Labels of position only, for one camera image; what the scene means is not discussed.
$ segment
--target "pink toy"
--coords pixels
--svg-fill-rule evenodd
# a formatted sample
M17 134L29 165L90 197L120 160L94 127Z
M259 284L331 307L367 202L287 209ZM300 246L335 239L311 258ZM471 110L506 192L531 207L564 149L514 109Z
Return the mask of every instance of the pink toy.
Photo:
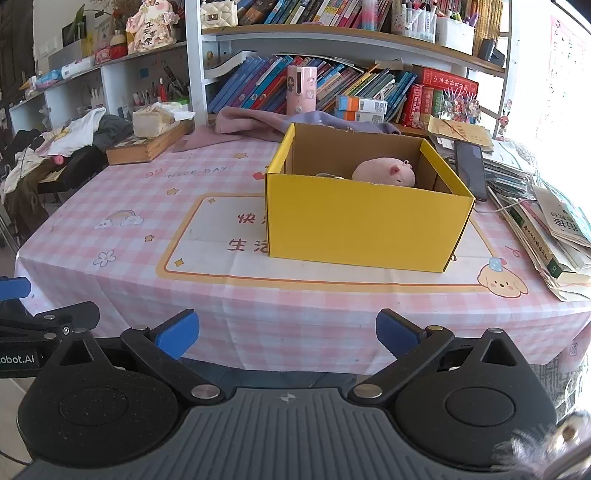
M414 187L413 167L408 160L382 157L364 161L353 172L353 180Z

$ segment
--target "pile of clothes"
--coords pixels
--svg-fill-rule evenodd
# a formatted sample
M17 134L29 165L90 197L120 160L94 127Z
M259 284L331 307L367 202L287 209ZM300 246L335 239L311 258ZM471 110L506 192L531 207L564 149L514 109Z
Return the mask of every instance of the pile of clothes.
M91 110L52 132L19 131L2 162L7 175L0 184L0 199L21 241L26 241L49 217L39 199L40 181L52 171L66 168L69 158L81 148L94 145L104 153L131 134L131 123L107 115L105 108Z

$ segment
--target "metal screw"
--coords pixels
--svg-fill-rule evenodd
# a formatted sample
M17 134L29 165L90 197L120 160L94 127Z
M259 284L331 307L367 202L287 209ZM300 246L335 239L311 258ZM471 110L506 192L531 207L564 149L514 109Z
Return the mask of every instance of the metal screw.
M362 383L353 389L353 393L359 398L378 398L382 393L382 389L372 383Z
M216 398L220 393L221 390L211 384L197 385L191 390L191 395L201 400L211 400Z

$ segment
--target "pink cylinder container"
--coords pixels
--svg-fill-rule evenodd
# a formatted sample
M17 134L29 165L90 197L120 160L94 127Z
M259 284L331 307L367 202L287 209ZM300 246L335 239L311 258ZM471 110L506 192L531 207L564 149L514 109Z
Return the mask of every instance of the pink cylinder container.
M316 67L287 67L287 115L316 110Z

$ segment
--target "yellow cardboard box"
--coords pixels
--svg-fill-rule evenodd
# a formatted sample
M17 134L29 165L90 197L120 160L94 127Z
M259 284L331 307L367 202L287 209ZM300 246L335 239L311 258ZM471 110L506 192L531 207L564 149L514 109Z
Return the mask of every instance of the yellow cardboard box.
M415 188L350 179L361 162L408 160ZM426 141L291 124L265 176L272 257L443 272L474 197Z

